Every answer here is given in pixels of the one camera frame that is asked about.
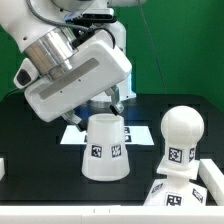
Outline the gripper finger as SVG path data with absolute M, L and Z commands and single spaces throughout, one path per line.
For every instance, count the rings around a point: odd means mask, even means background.
M 75 125 L 80 132 L 87 130 L 87 122 L 78 117 L 74 111 L 64 113 L 62 118 L 69 124 Z
M 121 114 L 124 110 L 124 106 L 120 101 L 119 88 L 114 85 L 105 91 L 106 95 L 111 98 L 110 109 L 115 116 Z

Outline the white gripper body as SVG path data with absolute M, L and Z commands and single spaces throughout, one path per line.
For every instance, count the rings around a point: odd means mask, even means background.
M 55 81 L 44 76 L 25 90 L 25 98 L 45 122 L 62 116 L 126 79 L 132 65 L 110 36 L 98 32 L 78 47 L 72 69 Z

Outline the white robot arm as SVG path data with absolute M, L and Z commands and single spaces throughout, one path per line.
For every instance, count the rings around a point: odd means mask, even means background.
M 116 115 L 132 98 L 126 30 L 113 8 L 128 0 L 0 0 L 0 26 L 26 55 L 14 77 L 40 119 L 63 117 L 84 130 L 74 109 L 92 101 Z

